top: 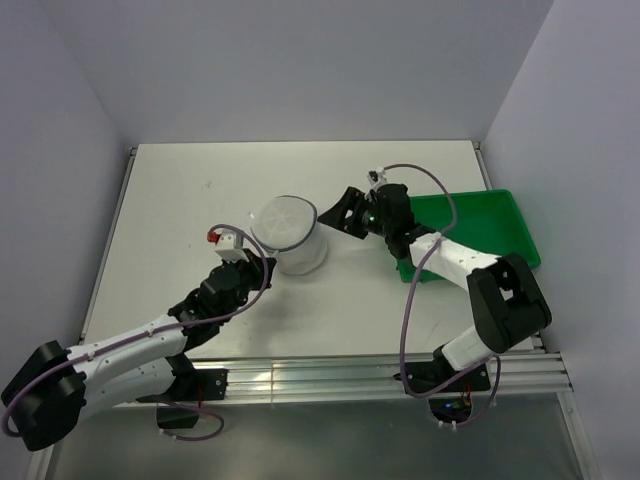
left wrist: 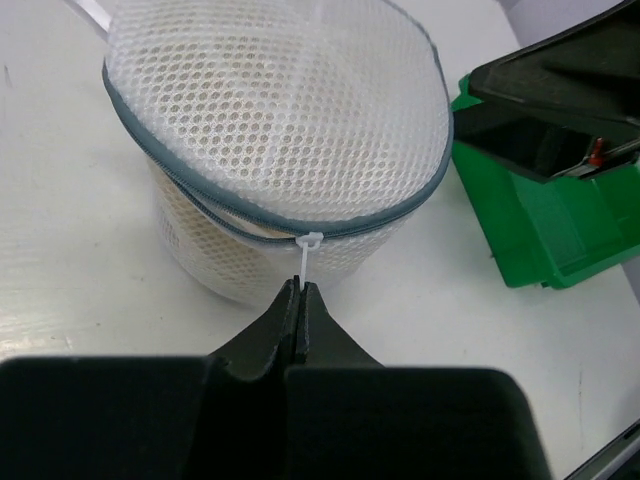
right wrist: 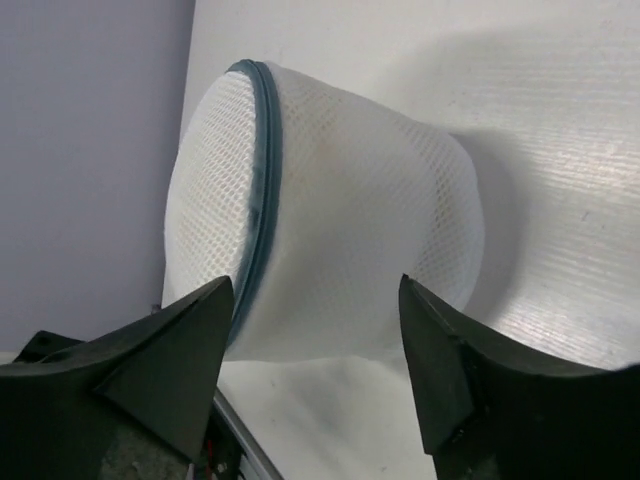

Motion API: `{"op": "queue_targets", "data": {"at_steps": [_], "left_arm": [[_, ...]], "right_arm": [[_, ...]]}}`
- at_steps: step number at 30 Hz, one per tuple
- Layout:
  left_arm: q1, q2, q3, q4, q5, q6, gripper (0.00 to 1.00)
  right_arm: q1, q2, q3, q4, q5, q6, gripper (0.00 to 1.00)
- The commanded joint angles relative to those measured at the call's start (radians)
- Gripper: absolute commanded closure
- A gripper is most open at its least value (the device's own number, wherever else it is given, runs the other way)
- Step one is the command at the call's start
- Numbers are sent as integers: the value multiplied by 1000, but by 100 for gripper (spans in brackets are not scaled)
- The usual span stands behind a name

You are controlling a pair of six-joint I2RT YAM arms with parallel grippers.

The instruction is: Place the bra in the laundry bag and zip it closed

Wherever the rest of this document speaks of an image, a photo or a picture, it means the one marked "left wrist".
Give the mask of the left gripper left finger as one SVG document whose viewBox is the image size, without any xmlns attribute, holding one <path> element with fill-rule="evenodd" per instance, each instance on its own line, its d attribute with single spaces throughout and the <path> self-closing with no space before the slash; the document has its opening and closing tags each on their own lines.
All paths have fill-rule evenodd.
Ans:
<svg viewBox="0 0 640 480">
<path fill-rule="evenodd" d="M 299 307 L 299 279 L 289 279 L 263 314 L 209 356 L 244 382 L 283 370 L 295 357 Z"/>
</svg>

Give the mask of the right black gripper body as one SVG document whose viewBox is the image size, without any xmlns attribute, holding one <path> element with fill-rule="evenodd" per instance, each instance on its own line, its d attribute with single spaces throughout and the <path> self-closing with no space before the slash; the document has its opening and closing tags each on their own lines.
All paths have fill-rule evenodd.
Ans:
<svg viewBox="0 0 640 480">
<path fill-rule="evenodd" d="M 554 126 L 551 133 L 549 177 L 588 179 L 636 163 L 639 126 L 612 135 L 591 135 Z"/>
</svg>

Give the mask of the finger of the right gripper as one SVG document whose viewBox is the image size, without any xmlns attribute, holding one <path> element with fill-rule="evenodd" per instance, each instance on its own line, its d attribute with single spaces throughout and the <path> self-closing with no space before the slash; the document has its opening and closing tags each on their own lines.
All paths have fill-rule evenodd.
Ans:
<svg viewBox="0 0 640 480">
<path fill-rule="evenodd" d="M 454 112 L 455 140 L 538 183 L 590 172 L 590 136 L 488 102 Z"/>
<path fill-rule="evenodd" d="M 477 67 L 468 91 L 577 128 L 639 126 L 639 3 Z"/>
</svg>

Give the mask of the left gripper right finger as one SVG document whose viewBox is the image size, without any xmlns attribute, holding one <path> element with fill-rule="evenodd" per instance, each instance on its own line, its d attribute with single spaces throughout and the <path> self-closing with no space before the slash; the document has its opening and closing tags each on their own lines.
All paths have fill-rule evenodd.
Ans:
<svg viewBox="0 0 640 480">
<path fill-rule="evenodd" d="M 297 364 L 318 368 L 374 368 L 369 355 L 330 315 L 319 287 L 307 282 L 297 317 Z"/>
</svg>

